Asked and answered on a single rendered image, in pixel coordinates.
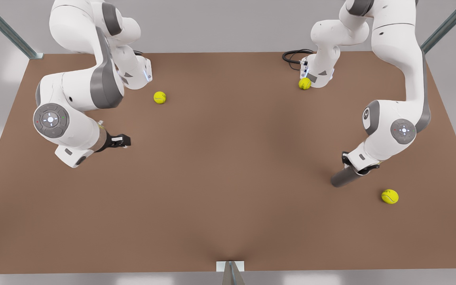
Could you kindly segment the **silver frame post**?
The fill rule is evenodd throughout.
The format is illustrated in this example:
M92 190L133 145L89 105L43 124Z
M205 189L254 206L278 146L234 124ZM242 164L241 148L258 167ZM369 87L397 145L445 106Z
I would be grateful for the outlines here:
M241 275L244 271L244 261L217 261L217 272L223 272L222 285L246 285Z
M42 59L44 54L37 53L18 33L0 16L0 32L10 40L28 59Z
M454 26L456 25L456 9L441 23L441 25L427 38L420 48L427 54Z

